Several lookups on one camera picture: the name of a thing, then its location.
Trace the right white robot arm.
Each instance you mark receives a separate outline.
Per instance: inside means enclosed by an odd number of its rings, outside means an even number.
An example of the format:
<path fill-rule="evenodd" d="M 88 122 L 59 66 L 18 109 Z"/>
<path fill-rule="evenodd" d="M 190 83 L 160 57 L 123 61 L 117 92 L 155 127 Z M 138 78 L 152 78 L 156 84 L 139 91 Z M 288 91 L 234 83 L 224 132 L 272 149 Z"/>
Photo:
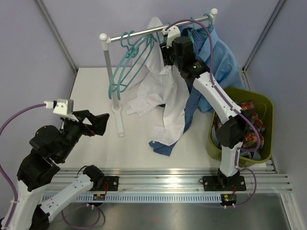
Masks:
<path fill-rule="evenodd" d="M 220 188 L 228 190 L 239 180 L 239 150 L 249 129 L 248 122 L 252 115 L 231 100 L 213 77 L 211 68 L 204 61 L 196 59 L 192 41 L 188 37 L 179 36 L 172 42 L 164 42 L 160 49 L 164 64 L 178 68 L 181 77 L 189 81 L 206 98 L 222 123 L 215 132 L 222 147 L 217 183 Z"/>

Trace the teal hanger of plaid shirt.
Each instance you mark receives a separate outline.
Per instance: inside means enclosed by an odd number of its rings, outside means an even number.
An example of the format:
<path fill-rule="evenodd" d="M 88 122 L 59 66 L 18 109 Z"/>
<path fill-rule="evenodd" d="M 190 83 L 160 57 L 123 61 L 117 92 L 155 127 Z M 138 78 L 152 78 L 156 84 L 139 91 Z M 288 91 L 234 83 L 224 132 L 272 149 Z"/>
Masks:
<path fill-rule="evenodd" d="M 120 38 L 120 45 L 126 48 L 127 51 L 121 60 L 123 68 L 119 74 L 116 87 L 118 95 L 123 93 L 131 85 L 145 65 L 157 42 L 156 38 L 151 34 L 143 35 L 135 41 L 131 41 L 130 37 L 132 33 L 134 31 L 124 32 Z"/>

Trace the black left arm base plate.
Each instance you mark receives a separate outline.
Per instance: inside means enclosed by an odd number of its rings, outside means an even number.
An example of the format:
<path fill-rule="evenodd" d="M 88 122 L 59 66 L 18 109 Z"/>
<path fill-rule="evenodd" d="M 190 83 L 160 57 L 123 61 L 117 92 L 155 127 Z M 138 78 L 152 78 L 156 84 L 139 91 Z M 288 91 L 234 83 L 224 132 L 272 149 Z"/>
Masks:
<path fill-rule="evenodd" d="M 105 176 L 103 182 L 99 187 L 93 187 L 90 191 L 105 191 L 115 192 L 118 191 L 119 177 L 118 176 Z"/>

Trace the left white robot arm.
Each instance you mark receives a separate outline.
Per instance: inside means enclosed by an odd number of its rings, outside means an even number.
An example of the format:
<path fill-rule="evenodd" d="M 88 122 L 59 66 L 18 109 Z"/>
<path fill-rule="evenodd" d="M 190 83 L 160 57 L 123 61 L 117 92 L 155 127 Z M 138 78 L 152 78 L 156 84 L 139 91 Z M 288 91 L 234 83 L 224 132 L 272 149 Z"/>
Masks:
<path fill-rule="evenodd" d="M 30 140 L 32 150 L 17 172 L 18 188 L 7 215 L 1 219 L 3 230 L 46 230 L 54 218 L 81 193 L 100 190 L 103 172 L 87 166 L 82 175 L 61 192 L 42 202 L 41 197 L 52 178 L 60 171 L 81 136 L 104 135 L 109 114 L 93 115 L 88 110 L 73 112 L 76 120 L 64 118 L 62 130 L 43 126 Z"/>

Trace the white shirt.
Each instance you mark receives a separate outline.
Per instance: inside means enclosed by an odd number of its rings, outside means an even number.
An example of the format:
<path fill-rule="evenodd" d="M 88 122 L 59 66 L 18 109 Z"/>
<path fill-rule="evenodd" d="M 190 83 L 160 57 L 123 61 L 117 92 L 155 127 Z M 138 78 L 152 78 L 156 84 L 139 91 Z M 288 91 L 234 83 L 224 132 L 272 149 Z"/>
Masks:
<path fill-rule="evenodd" d="M 165 66 L 159 43 L 154 45 L 149 58 L 131 83 L 138 84 L 136 97 L 128 102 L 127 114 L 144 116 L 164 105 L 163 124 L 153 127 L 151 141 L 167 146 L 177 142 L 185 126 L 185 106 L 189 91 L 178 68 Z"/>

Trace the grey shirt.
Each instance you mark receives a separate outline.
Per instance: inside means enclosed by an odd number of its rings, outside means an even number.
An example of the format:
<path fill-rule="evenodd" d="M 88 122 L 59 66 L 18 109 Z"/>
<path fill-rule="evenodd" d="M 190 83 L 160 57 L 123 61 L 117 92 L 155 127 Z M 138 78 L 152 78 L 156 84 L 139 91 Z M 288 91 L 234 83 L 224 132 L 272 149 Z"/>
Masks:
<path fill-rule="evenodd" d="M 212 138 L 212 141 L 214 143 L 214 145 L 221 149 L 221 145 L 220 143 L 218 142 L 216 136 L 214 133 L 211 134 L 211 138 Z M 241 151 L 240 152 L 240 156 L 241 157 L 245 157 L 245 158 L 248 158 L 248 159 L 251 159 L 251 160 L 256 160 L 256 161 L 260 161 L 261 160 L 261 156 L 259 154 L 258 151 L 255 151 L 255 152 L 246 152 L 246 151 Z"/>

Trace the red brown plaid shirt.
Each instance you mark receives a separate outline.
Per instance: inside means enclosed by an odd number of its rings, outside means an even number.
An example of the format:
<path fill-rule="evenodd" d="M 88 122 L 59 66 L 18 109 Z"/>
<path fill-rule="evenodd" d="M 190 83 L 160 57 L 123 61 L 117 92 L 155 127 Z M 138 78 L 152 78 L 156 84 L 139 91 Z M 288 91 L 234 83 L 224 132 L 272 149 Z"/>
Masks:
<path fill-rule="evenodd" d="M 239 142 L 241 148 L 252 150 L 261 149 L 264 145 L 263 133 L 266 129 L 256 109 L 254 101 L 238 104 L 241 107 L 240 115 L 230 116 L 222 123 L 218 114 L 214 115 L 213 126 L 219 144 L 230 149 Z"/>

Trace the teal hanger of grey shirt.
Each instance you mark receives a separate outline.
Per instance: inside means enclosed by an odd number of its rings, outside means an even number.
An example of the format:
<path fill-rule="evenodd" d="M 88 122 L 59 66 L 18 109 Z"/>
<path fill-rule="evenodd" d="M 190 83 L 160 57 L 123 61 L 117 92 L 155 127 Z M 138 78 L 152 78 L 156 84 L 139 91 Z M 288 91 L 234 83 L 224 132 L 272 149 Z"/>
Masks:
<path fill-rule="evenodd" d="M 144 36 L 141 36 L 134 42 L 130 41 L 130 37 L 134 32 L 134 30 L 124 32 L 119 39 L 119 43 L 122 48 L 126 49 L 126 53 L 120 60 L 118 66 L 115 68 L 115 71 L 111 74 L 110 83 L 108 87 L 109 99 L 115 98 L 120 100 L 121 93 L 123 93 L 129 87 L 129 85 L 141 69 L 139 67 L 137 73 L 134 73 L 132 75 L 132 79 L 128 80 L 128 82 L 125 83 L 126 78 L 135 67 L 135 64 L 132 64 L 131 67 L 128 66 L 131 60 L 133 58 L 137 58 L 138 61 L 144 53 L 143 51 L 140 51 L 140 46 L 144 42 Z"/>

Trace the teal hanger of white shirt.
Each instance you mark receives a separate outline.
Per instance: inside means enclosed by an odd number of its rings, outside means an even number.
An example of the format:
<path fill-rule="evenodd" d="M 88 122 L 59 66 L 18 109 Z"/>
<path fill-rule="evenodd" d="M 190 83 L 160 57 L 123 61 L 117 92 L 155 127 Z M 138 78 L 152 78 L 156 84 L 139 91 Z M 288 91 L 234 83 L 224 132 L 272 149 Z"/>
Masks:
<path fill-rule="evenodd" d="M 163 44 L 167 41 L 167 37 L 162 32 L 156 32 L 157 41 L 159 44 Z"/>

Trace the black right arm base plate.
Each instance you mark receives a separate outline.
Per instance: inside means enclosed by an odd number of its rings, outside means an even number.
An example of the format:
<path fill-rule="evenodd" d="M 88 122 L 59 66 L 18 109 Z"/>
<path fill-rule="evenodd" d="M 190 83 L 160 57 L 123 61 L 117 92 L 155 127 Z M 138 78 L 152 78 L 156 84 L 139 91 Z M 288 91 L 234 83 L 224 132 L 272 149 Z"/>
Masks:
<path fill-rule="evenodd" d="M 238 176 L 236 179 L 230 182 L 221 182 L 219 181 L 218 176 L 203 176 L 202 180 L 204 191 L 208 192 L 233 192 L 235 190 L 239 192 L 244 192 L 247 190 L 245 178 L 243 176 Z"/>

